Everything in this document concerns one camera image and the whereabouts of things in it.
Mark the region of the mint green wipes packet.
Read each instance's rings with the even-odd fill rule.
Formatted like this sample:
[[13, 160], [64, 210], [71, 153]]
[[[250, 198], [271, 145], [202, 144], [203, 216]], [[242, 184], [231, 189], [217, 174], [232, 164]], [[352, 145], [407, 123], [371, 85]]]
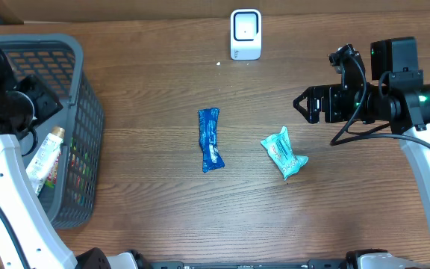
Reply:
[[262, 140], [261, 145], [281, 171], [284, 181], [297, 174], [308, 163], [308, 156], [296, 155], [293, 152], [286, 126], [282, 126], [278, 134], [271, 134]]

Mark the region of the blue cookie packet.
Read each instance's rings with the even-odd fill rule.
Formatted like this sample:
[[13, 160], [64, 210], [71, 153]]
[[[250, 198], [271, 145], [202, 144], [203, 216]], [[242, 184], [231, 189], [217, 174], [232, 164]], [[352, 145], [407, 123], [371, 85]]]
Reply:
[[223, 168], [223, 161], [217, 145], [218, 108], [206, 108], [198, 111], [199, 145], [202, 150], [202, 171]]

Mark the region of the green gummy candy bag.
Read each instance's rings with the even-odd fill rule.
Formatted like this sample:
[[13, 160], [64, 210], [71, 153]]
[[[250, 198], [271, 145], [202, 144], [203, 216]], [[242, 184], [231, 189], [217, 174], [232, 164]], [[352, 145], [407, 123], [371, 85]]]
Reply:
[[86, 146], [81, 145], [75, 138], [71, 140], [69, 149], [66, 152], [67, 165], [64, 168], [64, 175], [58, 174], [59, 163], [62, 154], [57, 157], [53, 168], [46, 178], [45, 186], [55, 189], [58, 183], [64, 185], [64, 195], [66, 200], [74, 202], [79, 206], [91, 206], [93, 195], [94, 172], [90, 166], [92, 155]]

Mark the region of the white tube with gold cap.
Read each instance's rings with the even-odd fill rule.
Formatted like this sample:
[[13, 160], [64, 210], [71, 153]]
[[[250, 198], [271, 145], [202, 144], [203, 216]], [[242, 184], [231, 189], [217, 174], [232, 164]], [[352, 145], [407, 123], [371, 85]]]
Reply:
[[55, 126], [52, 132], [46, 135], [42, 145], [26, 167], [29, 182], [37, 196], [60, 155], [60, 145], [63, 143], [64, 135], [65, 129]]

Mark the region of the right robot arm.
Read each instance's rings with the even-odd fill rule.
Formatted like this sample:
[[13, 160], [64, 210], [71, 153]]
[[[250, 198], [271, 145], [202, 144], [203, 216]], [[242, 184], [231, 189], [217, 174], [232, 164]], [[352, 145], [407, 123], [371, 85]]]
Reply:
[[293, 107], [311, 124], [344, 123], [331, 145], [390, 138], [399, 141], [417, 182], [430, 236], [430, 84], [419, 67], [417, 41], [371, 43], [372, 81], [357, 50], [346, 44], [328, 58], [339, 84], [308, 87]]

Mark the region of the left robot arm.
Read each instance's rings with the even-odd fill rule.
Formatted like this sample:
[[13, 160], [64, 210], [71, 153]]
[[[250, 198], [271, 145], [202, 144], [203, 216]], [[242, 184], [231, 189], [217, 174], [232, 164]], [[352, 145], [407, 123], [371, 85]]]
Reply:
[[105, 113], [65, 34], [0, 36], [0, 258], [6, 268], [145, 268], [75, 255], [57, 234], [93, 213]]

